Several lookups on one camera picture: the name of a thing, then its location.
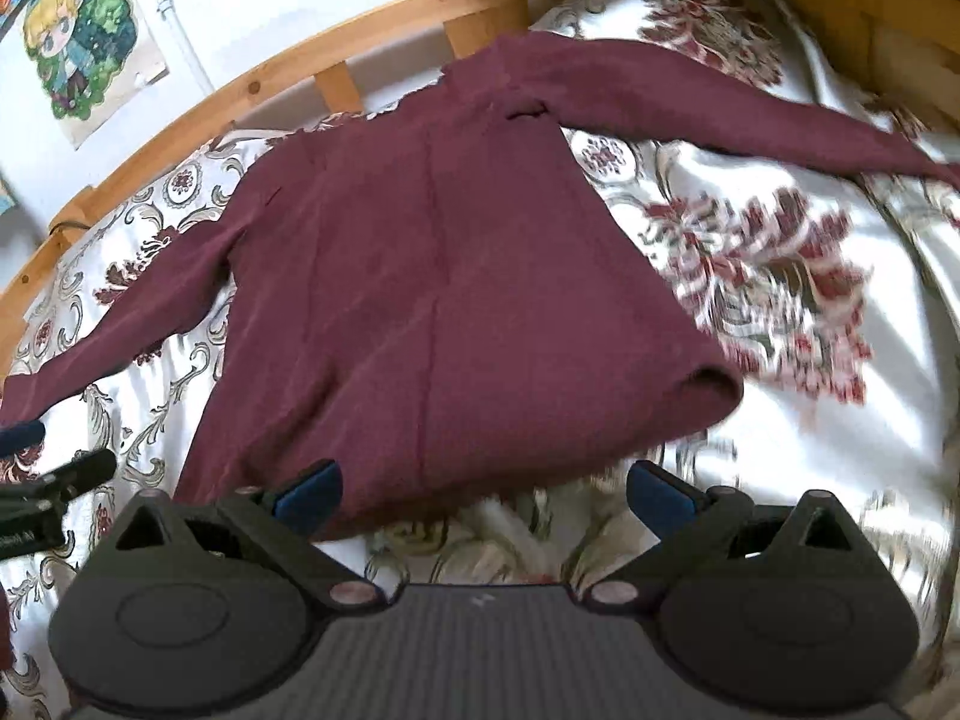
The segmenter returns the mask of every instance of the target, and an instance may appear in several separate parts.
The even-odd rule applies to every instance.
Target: bed
[[[53,220],[0,298],[4,369],[37,370],[65,351],[165,245],[219,217],[250,165],[286,134],[233,121],[310,76],[336,112],[314,127],[388,115],[363,111],[349,57],[437,23],[455,55],[469,55],[496,34],[529,28],[529,1],[400,1],[219,90]],[[960,20],[944,13],[959,8],[956,0],[560,0],[532,28],[670,47],[770,94],[901,132],[946,159],[960,151]],[[834,490],[914,605],[922,644],[904,699],[923,693],[949,675],[960,635],[952,611],[960,196],[933,181],[844,181],[691,143],[566,136],[637,257],[650,259],[748,375],[731,418],[646,456],[698,487],[737,485],[762,502]],[[224,285],[193,331],[51,409],[45,444],[0,464],[4,481],[19,482],[93,447],[119,461],[111,484],[71,506],[64,548],[0,565],[17,654],[5,690],[16,716],[68,706],[47,621],[123,505],[143,488],[176,485],[220,375],[232,294]],[[632,461],[443,522],[397,523],[320,547],[387,591],[411,579],[582,589],[656,541],[626,509]],[[932,707],[928,700],[921,713]]]

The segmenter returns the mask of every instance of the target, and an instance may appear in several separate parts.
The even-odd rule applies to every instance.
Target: cartoon face
[[[59,20],[40,35],[40,55],[50,58],[58,55],[73,35],[73,28],[77,25],[77,17],[66,8],[56,12]]]

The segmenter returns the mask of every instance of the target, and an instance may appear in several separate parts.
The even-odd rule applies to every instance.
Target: maroon fabric
[[[617,228],[561,124],[956,181],[903,138],[660,47],[501,38],[392,114],[287,138],[88,338],[8,378],[0,424],[190,330],[232,271],[187,502],[333,458],[344,504],[326,534],[343,535],[707,428],[738,403],[739,374]]]

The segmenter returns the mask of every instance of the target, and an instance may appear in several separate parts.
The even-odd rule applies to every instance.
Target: white wall
[[[215,86],[222,86],[277,52],[391,0],[174,0],[176,12]],[[0,41],[0,175],[22,203],[22,213],[0,217],[0,285],[19,269],[51,218],[77,191],[96,185],[160,129],[202,98],[155,0],[137,0],[170,69],[120,109],[74,151],[50,114],[35,67],[17,30]],[[425,35],[385,55],[362,58],[355,74],[368,106],[378,107],[426,80],[449,60],[437,35]],[[297,95],[312,94],[306,89]],[[318,114],[314,98],[271,106],[251,123],[295,127]],[[305,118],[290,121],[291,111]]]

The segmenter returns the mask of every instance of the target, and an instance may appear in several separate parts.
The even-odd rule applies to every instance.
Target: ribbed black surface
[[[77,720],[106,720],[85,710]],[[745,720],[667,668],[640,626],[560,587],[412,586],[334,623],[283,688],[230,720]],[[899,720],[889,707],[848,720]]]

